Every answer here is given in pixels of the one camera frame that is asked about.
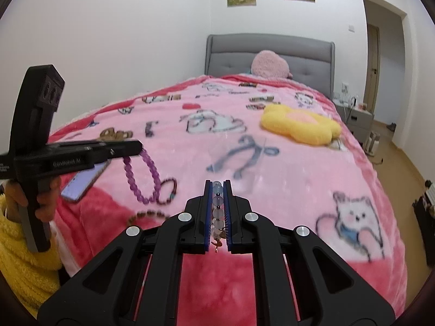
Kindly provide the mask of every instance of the drawer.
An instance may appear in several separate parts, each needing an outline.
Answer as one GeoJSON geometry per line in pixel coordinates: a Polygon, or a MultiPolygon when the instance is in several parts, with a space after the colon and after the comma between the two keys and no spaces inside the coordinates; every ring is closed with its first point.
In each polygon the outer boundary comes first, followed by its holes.
{"type": "Polygon", "coordinates": [[[371,123],[373,121],[373,115],[368,112],[359,112],[352,110],[347,125],[353,125],[367,130],[371,129],[371,123]]]}
{"type": "Polygon", "coordinates": [[[347,128],[352,133],[352,135],[357,139],[359,143],[364,143],[367,139],[368,135],[370,134],[370,130],[367,130],[366,128],[361,128],[354,125],[347,125],[347,128]]]}

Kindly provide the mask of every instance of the smartphone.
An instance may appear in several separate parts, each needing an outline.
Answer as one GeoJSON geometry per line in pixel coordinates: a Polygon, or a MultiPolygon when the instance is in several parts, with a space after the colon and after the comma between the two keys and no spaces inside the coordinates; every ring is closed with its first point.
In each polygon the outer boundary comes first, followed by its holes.
{"type": "Polygon", "coordinates": [[[104,163],[95,164],[92,169],[78,172],[64,187],[60,195],[67,201],[79,202],[109,164],[110,161],[108,160],[104,163]]]}

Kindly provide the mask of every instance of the yellow sweater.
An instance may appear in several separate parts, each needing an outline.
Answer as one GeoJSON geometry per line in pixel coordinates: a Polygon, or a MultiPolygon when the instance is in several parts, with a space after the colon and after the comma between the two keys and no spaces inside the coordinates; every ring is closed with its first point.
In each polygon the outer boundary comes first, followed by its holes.
{"type": "Polygon", "coordinates": [[[47,252],[32,253],[26,247],[21,224],[6,219],[6,200],[0,196],[0,271],[19,301],[36,318],[39,307],[59,285],[62,268],[54,238],[47,252]]]}

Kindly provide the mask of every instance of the pink plush pillow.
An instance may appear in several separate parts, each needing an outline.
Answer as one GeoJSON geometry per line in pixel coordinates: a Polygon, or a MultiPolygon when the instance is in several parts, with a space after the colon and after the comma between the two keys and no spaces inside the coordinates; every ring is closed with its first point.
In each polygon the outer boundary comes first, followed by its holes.
{"type": "Polygon", "coordinates": [[[266,78],[293,78],[287,61],[270,50],[263,50],[255,56],[251,66],[251,72],[253,75],[266,78]]]}

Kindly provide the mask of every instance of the nightstand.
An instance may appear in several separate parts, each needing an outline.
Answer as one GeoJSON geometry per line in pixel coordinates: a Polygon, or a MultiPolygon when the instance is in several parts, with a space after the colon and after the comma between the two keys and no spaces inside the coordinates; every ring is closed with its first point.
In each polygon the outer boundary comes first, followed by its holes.
{"type": "Polygon", "coordinates": [[[346,117],[348,117],[347,128],[362,145],[367,139],[368,135],[370,135],[371,124],[373,123],[373,114],[367,110],[360,110],[356,108],[352,109],[351,111],[350,107],[346,106],[345,104],[341,104],[338,99],[334,99],[333,102],[342,122],[346,123],[346,117]]]}

